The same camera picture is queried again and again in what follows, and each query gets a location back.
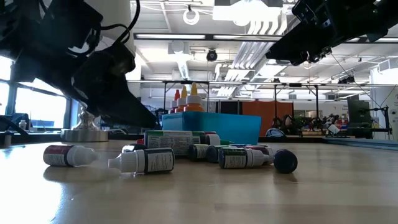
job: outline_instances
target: dropper bottle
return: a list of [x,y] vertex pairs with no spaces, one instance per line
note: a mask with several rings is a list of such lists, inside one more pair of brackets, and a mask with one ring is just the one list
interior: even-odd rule
[[177,100],[180,98],[180,90],[176,90],[174,94],[174,100],[171,102],[171,109],[169,110],[169,114],[174,113],[175,109],[178,108]]
[[182,88],[181,98],[179,98],[179,99],[177,100],[177,106],[178,106],[178,108],[175,109],[175,112],[176,112],[176,113],[184,112],[184,107],[186,107],[186,105],[187,105],[187,104],[186,104],[186,101],[185,101],[187,95],[188,95],[188,93],[187,93],[187,87],[184,86],[184,87]]
[[184,111],[205,112],[203,107],[201,107],[201,97],[198,96],[196,83],[192,83],[191,95],[187,97],[187,106],[184,107]]

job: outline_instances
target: wooden tabletop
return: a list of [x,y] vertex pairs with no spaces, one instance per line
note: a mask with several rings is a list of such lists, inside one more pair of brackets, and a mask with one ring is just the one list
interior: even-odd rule
[[221,170],[178,160],[170,174],[107,169],[130,142],[85,144],[101,159],[49,167],[50,144],[0,149],[0,223],[397,223],[398,152],[329,144],[270,144],[298,169]]

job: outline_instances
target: desk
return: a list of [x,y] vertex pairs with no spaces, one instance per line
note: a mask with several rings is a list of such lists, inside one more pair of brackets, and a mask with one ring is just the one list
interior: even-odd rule
[[107,169],[126,141],[84,144],[89,167],[49,167],[50,144],[0,150],[0,223],[396,223],[398,152],[268,144],[296,153],[294,174],[178,160],[171,174]]

